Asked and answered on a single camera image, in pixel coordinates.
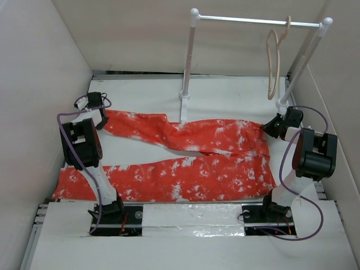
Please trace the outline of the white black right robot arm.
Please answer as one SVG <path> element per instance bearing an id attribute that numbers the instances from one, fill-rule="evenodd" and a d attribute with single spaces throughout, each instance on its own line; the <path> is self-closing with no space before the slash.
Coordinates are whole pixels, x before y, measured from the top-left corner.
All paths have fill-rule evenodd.
<path id="1" fill-rule="evenodd" d="M 302 106 L 290 106 L 284 115 L 276 116 L 260 127 L 265 134 L 295 143 L 292 169 L 281 184 L 273 188 L 263 199 L 261 217 L 268 222 L 283 218 L 293 201 L 311 182 L 330 178 L 336 168 L 338 137 L 328 133 L 301 128 Z"/>

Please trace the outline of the orange white tie-dye trousers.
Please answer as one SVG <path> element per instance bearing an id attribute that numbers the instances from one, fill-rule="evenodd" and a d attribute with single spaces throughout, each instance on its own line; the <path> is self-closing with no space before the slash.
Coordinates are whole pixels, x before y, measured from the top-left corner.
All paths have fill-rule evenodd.
<path id="1" fill-rule="evenodd" d="M 123 200 L 140 202 L 231 201 L 266 195 L 276 186 L 260 124 L 206 119 L 174 123 L 165 114 L 108 110 L 105 130 L 194 157 L 147 164 L 105 166 Z"/>

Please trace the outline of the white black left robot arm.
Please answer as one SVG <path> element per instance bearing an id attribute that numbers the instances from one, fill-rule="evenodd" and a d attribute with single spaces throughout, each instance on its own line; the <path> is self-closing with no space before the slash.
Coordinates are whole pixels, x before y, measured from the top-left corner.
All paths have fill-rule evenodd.
<path id="1" fill-rule="evenodd" d="M 122 198 L 101 164 L 103 152 L 98 131 L 109 121 L 106 109 L 110 106 L 106 93 L 90 92 L 75 100 L 76 112 L 57 115 L 65 162 L 85 177 L 96 197 L 96 206 L 88 211 L 95 226 L 120 224 L 127 218 Z"/>

